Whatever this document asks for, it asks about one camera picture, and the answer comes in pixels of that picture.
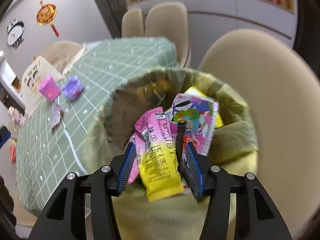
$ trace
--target wastebasket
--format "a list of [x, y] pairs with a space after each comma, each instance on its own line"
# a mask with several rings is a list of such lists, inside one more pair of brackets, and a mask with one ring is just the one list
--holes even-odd
[[[244, 175], [257, 170], [257, 139], [244, 99], [229, 85], [211, 74], [192, 69], [154, 67], [137, 72], [113, 91], [95, 117], [80, 156], [88, 172], [109, 164], [123, 152], [134, 132], [134, 123], [147, 110], [169, 109], [175, 96], [195, 86], [219, 102], [224, 126], [214, 131], [208, 156], [229, 173]], [[113, 198], [122, 239], [197, 239], [204, 223], [208, 199], [197, 203], [193, 196], [178, 195], [148, 202], [137, 179], [120, 198]], [[230, 218], [236, 200], [231, 196]]]

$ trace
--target grid pattern tablecloth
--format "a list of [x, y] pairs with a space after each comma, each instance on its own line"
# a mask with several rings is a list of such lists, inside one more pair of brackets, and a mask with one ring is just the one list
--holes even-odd
[[[111, 92], [140, 69], [175, 66], [175, 46], [165, 38], [103, 41], [71, 69], [84, 84], [78, 100], [58, 97], [63, 124], [52, 132], [49, 121], [53, 103], [43, 100], [20, 129], [17, 146], [17, 186], [22, 206], [38, 215], [69, 172], [86, 174], [82, 165], [83, 138], [100, 105], [112, 102]], [[67, 79], [58, 83], [62, 88]], [[86, 197], [86, 215], [90, 197]]]

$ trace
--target pink and yellow wrapper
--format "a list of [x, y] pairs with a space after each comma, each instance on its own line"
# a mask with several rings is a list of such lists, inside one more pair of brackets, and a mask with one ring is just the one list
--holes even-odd
[[145, 112], [134, 126], [138, 168], [148, 200], [182, 193], [175, 142], [162, 107]]

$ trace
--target small box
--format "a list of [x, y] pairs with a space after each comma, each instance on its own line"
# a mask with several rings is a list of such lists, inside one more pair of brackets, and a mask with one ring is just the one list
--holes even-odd
[[61, 89], [53, 80], [52, 76], [47, 76], [39, 86], [39, 92], [43, 94], [50, 102], [53, 102], [61, 93]]

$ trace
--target candy wrapper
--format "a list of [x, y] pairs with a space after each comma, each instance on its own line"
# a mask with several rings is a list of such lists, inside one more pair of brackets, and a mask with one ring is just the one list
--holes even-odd
[[145, 112], [134, 126], [138, 168], [148, 200], [182, 193], [175, 142], [162, 107]]
[[62, 107], [58, 104], [54, 105], [53, 115], [49, 121], [51, 129], [55, 128], [61, 122]]
[[[127, 148], [128, 144], [130, 142], [132, 142], [136, 146], [134, 134], [131, 135], [131, 137], [129, 138], [129, 141], [124, 149]], [[128, 184], [131, 184], [132, 182], [134, 182], [134, 180], [136, 179], [136, 177], [138, 177], [138, 175], [139, 175], [138, 162], [137, 162], [137, 157], [135, 157], [133, 165], [132, 165], [132, 169], [131, 169], [131, 172], [129, 175]]]
[[212, 98], [188, 94], [178, 94], [175, 97], [172, 108], [165, 112], [165, 116], [170, 122], [173, 140], [176, 139], [178, 121], [187, 121], [183, 157], [185, 156], [185, 145], [190, 141], [199, 154], [208, 154], [218, 108], [219, 103]]
[[[186, 92], [184, 92], [184, 94], [187, 94], [187, 95], [193, 95], [195, 97], [202, 97], [202, 98], [207, 98], [207, 95], [202, 93], [197, 87], [195, 86], [192, 86], [192, 87], [189, 87], [188, 90]], [[216, 120], [215, 120], [215, 128], [220, 128], [223, 126], [223, 121], [222, 121], [222, 118], [219, 114], [219, 112], [217, 112], [217, 115], [216, 115]]]

